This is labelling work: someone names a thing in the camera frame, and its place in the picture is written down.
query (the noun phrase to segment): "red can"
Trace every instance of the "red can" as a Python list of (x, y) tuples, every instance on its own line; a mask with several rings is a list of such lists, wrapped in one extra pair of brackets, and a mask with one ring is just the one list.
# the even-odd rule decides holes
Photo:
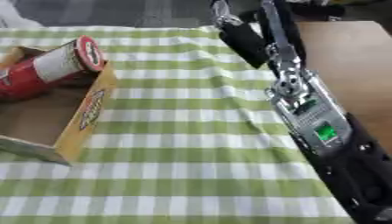
[(49, 52), (0, 71), (0, 99), (31, 98), (76, 75), (100, 72), (102, 52), (95, 41), (81, 36)]

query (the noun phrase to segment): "white cloth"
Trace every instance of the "white cloth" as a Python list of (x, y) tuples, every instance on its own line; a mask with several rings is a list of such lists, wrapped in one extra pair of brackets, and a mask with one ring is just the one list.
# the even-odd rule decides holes
[(8, 0), (0, 0), (0, 27), (40, 27), (40, 23), (21, 17)]

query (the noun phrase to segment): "white and green checkered cloth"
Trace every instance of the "white and green checkered cloth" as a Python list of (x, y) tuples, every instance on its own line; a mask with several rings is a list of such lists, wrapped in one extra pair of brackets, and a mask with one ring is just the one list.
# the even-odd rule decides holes
[(0, 29), (8, 46), (85, 34), (119, 86), (73, 167), (0, 153), (0, 223), (351, 223), (256, 71), (212, 27)]

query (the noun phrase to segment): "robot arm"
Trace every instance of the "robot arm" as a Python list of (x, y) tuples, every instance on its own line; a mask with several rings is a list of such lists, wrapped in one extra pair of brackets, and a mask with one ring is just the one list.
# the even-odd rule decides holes
[(276, 81), (265, 94), (339, 203), (358, 223), (392, 223), (392, 162), (306, 68), (305, 48), (286, 2), (262, 0), (256, 14), (262, 38), (230, 14), (227, 1), (215, 0), (212, 8), (222, 40), (253, 67), (267, 62), (274, 72)]

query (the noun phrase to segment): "printed logo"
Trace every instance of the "printed logo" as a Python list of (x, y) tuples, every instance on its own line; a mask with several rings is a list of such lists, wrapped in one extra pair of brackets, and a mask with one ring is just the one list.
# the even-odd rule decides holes
[(83, 115), (80, 120), (80, 130), (84, 130), (88, 125), (93, 123), (100, 114), (103, 96), (105, 95), (105, 90), (99, 90), (92, 93), (87, 97)]
[(98, 50), (95, 48), (95, 45), (93, 45), (93, 43), (91, 42), (86, 42), (86, 53), (88, 58), (90, 59), (90, 61), (98, 66), (98, 64), (100, 63), (100, 55), (97, 52)]

